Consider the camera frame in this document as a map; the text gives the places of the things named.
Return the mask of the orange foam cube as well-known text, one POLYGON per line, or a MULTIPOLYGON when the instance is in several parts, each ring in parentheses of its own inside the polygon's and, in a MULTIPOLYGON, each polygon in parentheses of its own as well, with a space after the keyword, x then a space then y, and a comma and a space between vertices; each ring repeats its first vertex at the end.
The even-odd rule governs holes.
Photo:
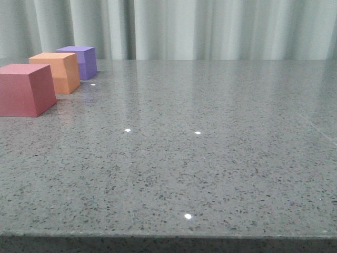
POLYGON ((71 94, 80 85, 76 53, 48 52, 30 57, 31 64, 49 64, 56 94, 71 94))

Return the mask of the white pleated curtain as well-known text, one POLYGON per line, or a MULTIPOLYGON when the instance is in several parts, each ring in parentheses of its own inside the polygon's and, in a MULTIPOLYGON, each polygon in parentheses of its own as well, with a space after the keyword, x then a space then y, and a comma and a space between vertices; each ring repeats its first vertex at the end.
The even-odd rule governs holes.
POLYGON ((100 59, 336 58, 336 1, 1 1, 1 58, 93 46, 100 59))

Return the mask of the red foam cube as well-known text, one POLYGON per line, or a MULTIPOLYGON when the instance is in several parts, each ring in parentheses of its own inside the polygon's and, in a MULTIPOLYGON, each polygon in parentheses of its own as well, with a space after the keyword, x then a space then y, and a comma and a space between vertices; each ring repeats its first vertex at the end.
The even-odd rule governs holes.
POLYGON ((38 117, 55 103, 49 65, 9 64, 1 67, 1 116, 38 117))

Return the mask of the purple foam cube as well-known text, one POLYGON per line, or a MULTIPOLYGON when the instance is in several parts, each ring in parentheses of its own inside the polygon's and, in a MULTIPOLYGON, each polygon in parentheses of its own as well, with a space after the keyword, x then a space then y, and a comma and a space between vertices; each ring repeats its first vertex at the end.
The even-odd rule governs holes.
POLYGON ((55 52, 76 53, 81 80, 89 80, 97 74, 96 48, 92 46, 66 46, 55 52))

